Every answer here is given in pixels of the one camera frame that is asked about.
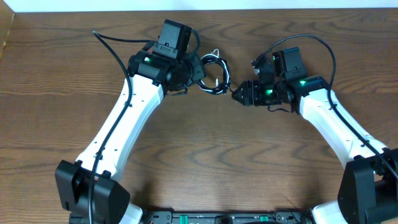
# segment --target wooden tabletop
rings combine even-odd
[[[337,58],[333,89],[375,138],[398,146],[398,9],[16,14],[0,61],[0,223],[65,223],[54,172],[99,131],[123,85],[92,35],[156,39],[164,19],[196,29],[199,54],[219,48],[232,88],[255,79],[250,61],[275,41],[311,33]],[[128,61],[142,44],[109,42]],[[328,51],[296,39],[311,75],[330,78]],[[207,83],[221,76],[209,70]],[[122,185],[144,208],[264,211],[336,198],[343,168],[302,117],[243,107],[191,87],[166,97],[130,155]]]

